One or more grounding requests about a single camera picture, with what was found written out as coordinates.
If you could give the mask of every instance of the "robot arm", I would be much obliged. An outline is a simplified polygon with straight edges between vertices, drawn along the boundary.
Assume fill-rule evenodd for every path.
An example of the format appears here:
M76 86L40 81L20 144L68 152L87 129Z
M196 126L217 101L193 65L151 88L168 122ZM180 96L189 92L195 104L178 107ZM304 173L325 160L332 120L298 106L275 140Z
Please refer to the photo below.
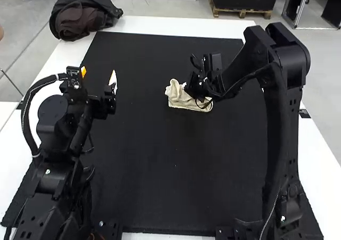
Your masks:
M67 73L35 83L24 98L22 131L35 173L26 189L28 198L12 224L18 225L14 240L87 240L92 233L90 181L94 167L84 168L79 157L85 153L88 138L92 145L93 120L114 114L116 100L115 83L105 86L101 97L88 96L84 75L80 68L67 67ZM42 141L38 148L29 125L30 103L40 89L57 80L63 81L63 95L48 97L38 110L37 133ZM5 239L12 227L7 228Z
M297 234L302 217L298 177L298 111L302 88L310 68L307 48L281 23L248 27L246 43L232 63L223 69L221 55L204 55L191 62L185 91L204 101L219 102L235 97L243 85L256 78L264 91L267 112L267 172L263 188L263 224L250 239L281 239ZM235 239L249 239L238 230Z

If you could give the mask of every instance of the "black jacket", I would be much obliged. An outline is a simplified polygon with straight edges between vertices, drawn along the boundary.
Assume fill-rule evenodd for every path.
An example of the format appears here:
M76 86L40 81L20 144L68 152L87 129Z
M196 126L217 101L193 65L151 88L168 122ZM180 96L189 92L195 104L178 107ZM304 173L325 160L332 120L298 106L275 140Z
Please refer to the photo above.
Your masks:
M123 10L116 8L111 0L58 0L51 13L50 30L57 39L74 41L90 31L112 27L114 19L122 15Z

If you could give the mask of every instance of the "towel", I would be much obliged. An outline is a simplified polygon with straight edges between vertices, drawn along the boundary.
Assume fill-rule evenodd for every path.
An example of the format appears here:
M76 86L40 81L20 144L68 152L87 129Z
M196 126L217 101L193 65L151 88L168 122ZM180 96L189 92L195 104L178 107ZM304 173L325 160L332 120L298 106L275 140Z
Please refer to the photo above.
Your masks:
M213 108L213 102L211 102L206 108L201 109L200 107L204 107L209 101L212 99L210 97L206 97L204 102L200 102L199 100L193 99L189 94L187 94L184 90L186 83L180 85L176 79L170 80L170 86L166 87L165 95L168 96L168 106L178 109L187 109L192 111L201 111L201 112L209 112Z

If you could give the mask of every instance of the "white cable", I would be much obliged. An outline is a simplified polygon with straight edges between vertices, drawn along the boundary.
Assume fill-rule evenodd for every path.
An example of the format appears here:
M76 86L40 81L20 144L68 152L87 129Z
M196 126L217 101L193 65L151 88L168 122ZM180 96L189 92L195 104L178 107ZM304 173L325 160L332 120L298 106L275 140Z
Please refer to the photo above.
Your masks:
M261 236L259 237L259 240L262 240L262 236L263 236L264 230L265 230L267 224L269 223L270 218L272 217L273 211L275 210L275 206L276 206L277 199L278 199L278 196L279 196L279 191L280 191L280 189L277 192L277 196L276 196L275 202L273 203L273 207L272 207L272 210L270 212L270 215L269 215L268 219L266 220L266 223L264 224L264 227L262 229Z

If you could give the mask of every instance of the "black rubber mat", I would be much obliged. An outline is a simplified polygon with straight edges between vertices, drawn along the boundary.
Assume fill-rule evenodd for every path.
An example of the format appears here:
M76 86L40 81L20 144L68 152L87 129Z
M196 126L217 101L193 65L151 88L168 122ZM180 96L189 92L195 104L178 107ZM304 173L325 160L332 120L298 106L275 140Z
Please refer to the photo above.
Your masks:
M227 66L241 47L237 39L96 34L82 62L85 84L99 94L115 69L118 92L116 114L94 121L95 151L83 158L96 166L94 223L115 219L125 231L214 235L234 218L262 218L267 124L258 83L210 113L171 109L164 94L172 78L186 81L191 53L220 52ZM319 232L307 207L308 228Z

